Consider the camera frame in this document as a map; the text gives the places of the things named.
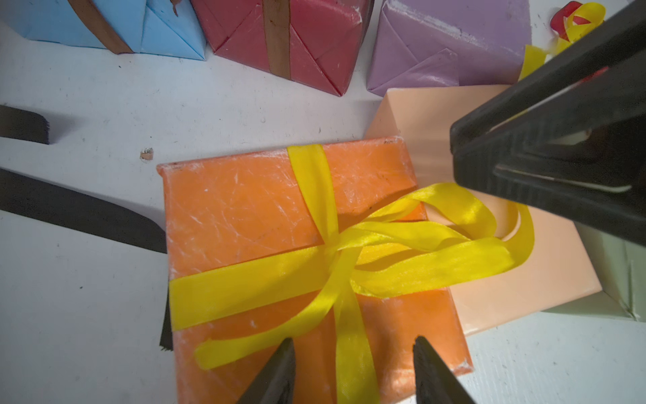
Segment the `blue gift box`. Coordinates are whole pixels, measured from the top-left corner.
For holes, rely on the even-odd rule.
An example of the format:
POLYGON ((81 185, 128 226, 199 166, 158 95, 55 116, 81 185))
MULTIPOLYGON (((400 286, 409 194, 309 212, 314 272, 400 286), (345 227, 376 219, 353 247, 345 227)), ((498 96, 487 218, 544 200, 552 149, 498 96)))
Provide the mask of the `blue gift box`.
MULTIPOLYGON (((205 60, 206 40, 189 1, 94 3, 135 54, 205 60)), ((25 39, 106 49, 68 1, 2 1, 1 20, 25 39)))

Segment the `green gift box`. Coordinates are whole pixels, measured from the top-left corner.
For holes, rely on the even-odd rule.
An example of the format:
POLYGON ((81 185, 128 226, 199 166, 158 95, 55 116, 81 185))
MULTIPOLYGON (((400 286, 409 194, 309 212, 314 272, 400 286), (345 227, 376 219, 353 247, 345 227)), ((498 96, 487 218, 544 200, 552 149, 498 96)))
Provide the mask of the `green gift box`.
POLYGON ((581 224, 576 226, 602 290, 550 313, 645 321, 645 247, 581 224))

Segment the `purple gift box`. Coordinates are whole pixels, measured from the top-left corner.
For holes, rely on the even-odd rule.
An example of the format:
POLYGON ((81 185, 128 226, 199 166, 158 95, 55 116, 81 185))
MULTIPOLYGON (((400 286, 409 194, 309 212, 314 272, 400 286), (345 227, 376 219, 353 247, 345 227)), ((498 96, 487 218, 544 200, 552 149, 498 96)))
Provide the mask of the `purple gift box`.
POLYGON ((527 1, 385 1, 367 89, 513 84, 531 41, 527 1))

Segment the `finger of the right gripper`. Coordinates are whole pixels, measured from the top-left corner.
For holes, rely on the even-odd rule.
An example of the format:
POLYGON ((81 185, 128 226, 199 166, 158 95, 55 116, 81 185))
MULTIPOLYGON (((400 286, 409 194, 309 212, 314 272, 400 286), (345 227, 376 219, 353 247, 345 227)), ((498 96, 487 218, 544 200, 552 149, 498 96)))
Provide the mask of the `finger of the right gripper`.
POLYGON ((550 99, 451 127, 456 182, 645 244, 645 96, 550 99))
POLYGON ((453 123, 450 149, 459 151, 503 121, 644 49, 645 2, 634 1, 528 77, 453 123))

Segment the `peach gift box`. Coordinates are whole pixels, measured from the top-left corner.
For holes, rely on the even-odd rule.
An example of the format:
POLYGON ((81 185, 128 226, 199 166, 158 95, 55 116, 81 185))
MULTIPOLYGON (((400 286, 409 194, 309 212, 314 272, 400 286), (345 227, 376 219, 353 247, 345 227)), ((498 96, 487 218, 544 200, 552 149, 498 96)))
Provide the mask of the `peach gift box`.
MULTIPOLYGON (((402 137, 419 187, 448 183, 454 179, 452 124, 504 90, 504 85, 389 89, 365 136, 402 137)), ((601 291, 575 224, 537 208, 529 211, 535 244, 526 263, 452 287, 465 335, 601 291)))

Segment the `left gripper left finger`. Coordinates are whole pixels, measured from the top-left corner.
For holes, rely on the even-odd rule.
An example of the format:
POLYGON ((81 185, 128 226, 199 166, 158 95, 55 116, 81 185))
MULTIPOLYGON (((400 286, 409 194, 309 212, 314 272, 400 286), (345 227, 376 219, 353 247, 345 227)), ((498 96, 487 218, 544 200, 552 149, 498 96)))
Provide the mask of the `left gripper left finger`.
POLYGON ((286 338, 253 379, 237 404, 292 404, 296 357, 294 341, 286 338))

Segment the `black ribbon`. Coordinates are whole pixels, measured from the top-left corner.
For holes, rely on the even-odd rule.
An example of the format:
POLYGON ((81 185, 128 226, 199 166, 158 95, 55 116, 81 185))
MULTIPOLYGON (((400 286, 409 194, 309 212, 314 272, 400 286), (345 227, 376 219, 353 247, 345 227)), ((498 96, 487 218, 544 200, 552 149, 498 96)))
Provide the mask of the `black ribbon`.
MULTIPOLYGON (((48 120, 1 105, 1 137, 49 145, 48 120)), ((153 220, 123 206, 1 168, 1 210, 115 242, 167 253, 166 233, 153 220)), ((173 350, 167 296, 160 346, 173 350)))

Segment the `red gift box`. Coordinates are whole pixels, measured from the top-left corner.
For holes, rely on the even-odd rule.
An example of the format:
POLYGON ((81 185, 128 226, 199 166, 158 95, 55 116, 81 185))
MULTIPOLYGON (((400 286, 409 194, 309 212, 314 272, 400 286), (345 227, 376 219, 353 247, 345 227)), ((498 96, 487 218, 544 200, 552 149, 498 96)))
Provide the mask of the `red gift box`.
MULTIPOLYGON (((192 5, 215 55, 270 72, 262 1, 192 5)), ((371 1, 290 1, 290 81, 343 96, 372 11, 371 1)))

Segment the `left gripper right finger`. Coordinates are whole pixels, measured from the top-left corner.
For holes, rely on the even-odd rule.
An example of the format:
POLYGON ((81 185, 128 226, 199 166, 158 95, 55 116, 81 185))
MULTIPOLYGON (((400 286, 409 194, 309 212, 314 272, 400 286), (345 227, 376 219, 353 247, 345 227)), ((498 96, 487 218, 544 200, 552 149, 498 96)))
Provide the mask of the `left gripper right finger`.
POLYGON ((475 404, 424 336, 413 347, 417 404, 475 404))

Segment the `yellow ribbon of peach box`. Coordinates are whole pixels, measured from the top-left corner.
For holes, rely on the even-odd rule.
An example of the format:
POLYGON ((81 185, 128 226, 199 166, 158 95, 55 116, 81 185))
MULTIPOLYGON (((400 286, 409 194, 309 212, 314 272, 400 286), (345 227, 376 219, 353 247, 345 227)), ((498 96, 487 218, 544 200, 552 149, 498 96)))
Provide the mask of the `yellow ribbon of peach box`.
POLYGON ((568 2, 550 20, 550 29, 555 34, 552 47, 549 50, 534 45, 525 47, 523 65, 518 80, 525 79, 548 60, 556 57, 602 25, 606 13, 606 8, 600 3, 568 2))

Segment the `orange gift box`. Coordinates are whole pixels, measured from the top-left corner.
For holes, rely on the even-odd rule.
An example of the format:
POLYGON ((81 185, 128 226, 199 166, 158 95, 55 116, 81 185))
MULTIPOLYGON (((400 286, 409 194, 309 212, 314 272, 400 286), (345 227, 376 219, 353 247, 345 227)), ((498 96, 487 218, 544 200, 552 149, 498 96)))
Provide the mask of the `orange gift box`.
MULTIPOLYGON (((347 228, 417 187, 405 143, 380 138, 329 144, 326 157, 339 214, 347 228)), ((158 166, 163 178, 169 274, 172 279, 321 244, 286 151, 265 151, 158 166)), ((215 370, 193 352, 208 339, 240 338, 285 323, 313 299, 274 306, 173 333, 178 401, 234 403, 272 350, 215 370)), ((358 298, 384 403, 416 390, 412 348, 424 336, 456 374, 473 369, 449 290, 380 300, 358 298)))

